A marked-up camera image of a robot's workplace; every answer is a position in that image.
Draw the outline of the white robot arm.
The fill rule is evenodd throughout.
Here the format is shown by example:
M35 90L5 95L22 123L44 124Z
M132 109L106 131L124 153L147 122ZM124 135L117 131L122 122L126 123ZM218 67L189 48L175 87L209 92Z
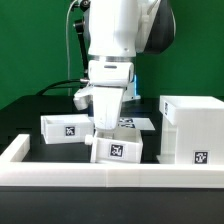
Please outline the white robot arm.
M169 0L91 0L89 78L97 129L117 127L123 94L133 78L132 59L163 52L175 31Z

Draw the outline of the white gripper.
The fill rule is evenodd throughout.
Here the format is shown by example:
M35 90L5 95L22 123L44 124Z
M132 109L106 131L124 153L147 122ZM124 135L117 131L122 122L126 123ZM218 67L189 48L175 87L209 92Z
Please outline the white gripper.
M115 130L120 117L123 88L93 88L94 123L97 130Z

